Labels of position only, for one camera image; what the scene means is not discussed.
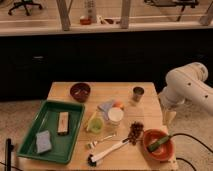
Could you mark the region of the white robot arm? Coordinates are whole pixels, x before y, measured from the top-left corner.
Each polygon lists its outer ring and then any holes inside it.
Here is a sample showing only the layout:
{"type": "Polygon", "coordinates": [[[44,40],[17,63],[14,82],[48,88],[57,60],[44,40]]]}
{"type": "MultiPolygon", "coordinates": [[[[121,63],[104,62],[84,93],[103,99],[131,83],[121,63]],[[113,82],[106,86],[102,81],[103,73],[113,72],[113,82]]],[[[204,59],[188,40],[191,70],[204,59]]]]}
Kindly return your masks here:
{"type": "Polygon", "coordinates": [[[207,78],[207,67],[200,62],[172,69],[166,74],[166,86],[158,94],[164,125],[172,122],[176,116],[175,108],[185,100],[192,101],[213,115],[213,88],[205,84],[207,78]]]}

